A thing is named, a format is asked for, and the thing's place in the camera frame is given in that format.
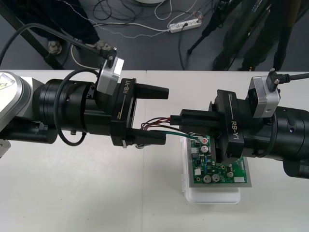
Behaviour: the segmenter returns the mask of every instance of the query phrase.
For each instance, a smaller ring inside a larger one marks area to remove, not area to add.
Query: connector
[[[266,79],[268,90],[273,93],[279,84],[289,83],[289,74],[277,74],[273,69],[269,72]]]

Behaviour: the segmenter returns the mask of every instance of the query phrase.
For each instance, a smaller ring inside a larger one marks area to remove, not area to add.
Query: yellow warning label
[[[5,74],[0,76],[0,90],[7,88],[15,83],[15,80]]]

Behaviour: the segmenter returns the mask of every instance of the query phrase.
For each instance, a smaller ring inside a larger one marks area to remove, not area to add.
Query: power strip
[[[171,33],[175,33],[175,32],[179,32],[182,30],[189,30],[189,29],[193,29],[193,28],[199,28],[200,26],[202,25],[202,21],[199,21],[198,18],[196,19],[192,19],[192,20],[188,20],[188,21],[184,21],[184,22],[181,22],[181,23],[174,23],[174,24],[171,24],[169,26],[169,31]]]

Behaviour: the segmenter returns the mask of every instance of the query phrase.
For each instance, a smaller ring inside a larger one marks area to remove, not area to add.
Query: green wire
[[[189,138],[189,139],[194,139],[194,140],[199,141],[199,139],[197,137],[194,137],[194,136],[188,135],[188,134],[182,134],[182,133],[177,133],[177,132],[172,132],[172,131],[164,131],[164,130],[161,130],[160,132],[165,133],[165,134],[178,135],[178,136],[182,136],[182,137],[186,137],[186,138]]]

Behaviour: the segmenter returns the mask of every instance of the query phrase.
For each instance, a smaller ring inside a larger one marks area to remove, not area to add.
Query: circuit board
[[[210,138],[205,136],[200,142],[191,140],[193,178],[195,184],[246,184],[246,165],[241,157],[230,165],[215,163],[211,157]]]

